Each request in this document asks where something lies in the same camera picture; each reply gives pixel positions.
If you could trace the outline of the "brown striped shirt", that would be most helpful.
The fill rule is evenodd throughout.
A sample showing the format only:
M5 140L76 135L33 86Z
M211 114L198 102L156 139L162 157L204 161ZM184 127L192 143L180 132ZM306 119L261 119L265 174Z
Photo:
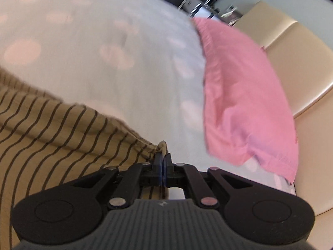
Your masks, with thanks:
M1 70L1 249L18 242L13 207L29 195L99 169L151 162L166 154L123 121L67 104Z

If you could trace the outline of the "pink pillow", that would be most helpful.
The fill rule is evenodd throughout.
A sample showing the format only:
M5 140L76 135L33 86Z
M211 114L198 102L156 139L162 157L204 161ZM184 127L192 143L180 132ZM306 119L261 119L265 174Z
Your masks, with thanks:
M194 18L204 56L204 131L215 158L241 166L256 158L294 183L299 146L291 108L266 52L220 21Z

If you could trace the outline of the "polka dot bed sheet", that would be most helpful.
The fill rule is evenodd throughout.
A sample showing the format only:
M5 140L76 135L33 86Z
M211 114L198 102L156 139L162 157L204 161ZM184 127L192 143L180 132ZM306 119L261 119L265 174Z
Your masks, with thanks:
M67 103L114 116L172 160L217 166L294 194L256 158L234 166L205 147L205 58L192 20L162 0L1 0L1 65Z

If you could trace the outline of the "white bedside table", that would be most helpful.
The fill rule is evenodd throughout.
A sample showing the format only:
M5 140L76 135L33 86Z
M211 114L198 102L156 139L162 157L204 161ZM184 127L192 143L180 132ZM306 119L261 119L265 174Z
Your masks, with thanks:
M218 13L211 7L205 5L201 0L183 0L178 7L191 18L204 18L221 21Z

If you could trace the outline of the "cream padded headboard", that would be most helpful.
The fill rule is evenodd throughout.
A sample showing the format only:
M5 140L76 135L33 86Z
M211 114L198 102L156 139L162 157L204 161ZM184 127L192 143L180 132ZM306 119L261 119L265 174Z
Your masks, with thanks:
M281 80L299 140L296 195L316 215L308 241L316 249L332 249L332 50L263 1L235 27L265 49Z

